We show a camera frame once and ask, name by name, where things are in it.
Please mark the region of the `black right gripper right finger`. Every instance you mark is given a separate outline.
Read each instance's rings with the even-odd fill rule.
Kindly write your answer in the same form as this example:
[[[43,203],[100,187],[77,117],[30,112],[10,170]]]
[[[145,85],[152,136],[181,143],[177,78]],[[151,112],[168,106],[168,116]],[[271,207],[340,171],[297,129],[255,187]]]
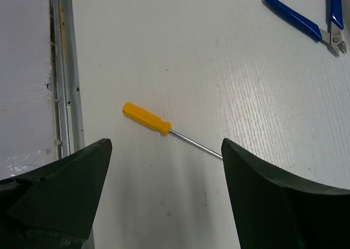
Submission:
[[[349,190],[299,177],[227,138],[221,152],[241,248],[349,248]]]

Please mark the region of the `yellow handle screwdriver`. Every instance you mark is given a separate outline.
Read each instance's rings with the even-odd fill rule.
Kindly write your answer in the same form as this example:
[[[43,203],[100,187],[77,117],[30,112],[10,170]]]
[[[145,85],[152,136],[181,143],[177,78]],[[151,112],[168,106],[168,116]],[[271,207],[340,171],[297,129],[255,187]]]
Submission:
[[[171,134],[177,138],[180,138],[182,141],[187,142],[188,144],[208,153],[209,155],[216,157],[219,160],[223,159],[221,154],[205,147],[204,145],[184,136],[179,132],[174,131],[169,121],[163,121],[157,115],[152,114],[151,112],[131,102],[124,104],[122,108],[122,113],[128,118],[142,124],[143,126],[159,132],[163,136],[167,136],[168,134]]]

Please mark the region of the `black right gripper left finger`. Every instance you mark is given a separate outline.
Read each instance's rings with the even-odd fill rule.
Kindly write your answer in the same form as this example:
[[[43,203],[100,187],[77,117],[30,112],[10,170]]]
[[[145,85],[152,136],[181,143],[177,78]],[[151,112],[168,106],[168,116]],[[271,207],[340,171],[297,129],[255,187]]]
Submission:
[[[112,142],[1,180],[1,248],[82,248],[90,237]]]

